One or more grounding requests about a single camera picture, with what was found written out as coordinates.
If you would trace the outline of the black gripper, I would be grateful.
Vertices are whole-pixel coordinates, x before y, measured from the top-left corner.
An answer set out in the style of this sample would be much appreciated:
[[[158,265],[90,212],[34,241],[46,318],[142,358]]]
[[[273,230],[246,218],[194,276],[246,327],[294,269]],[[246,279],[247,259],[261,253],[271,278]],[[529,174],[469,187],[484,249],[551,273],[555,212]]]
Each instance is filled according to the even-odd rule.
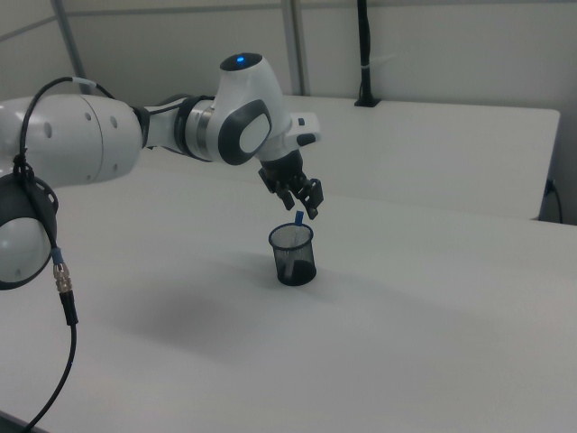
[[[293,195],[303,205],[310,220],[318,216],[318,208],[324,201],[322,184],[318,179],[304,178],[303,158],[299,150],[275,161],[262,161],[258,174],[269,193],[276,195],[286,210],[294,207],[294,199],[286,182],[297,179],[291,187]]]

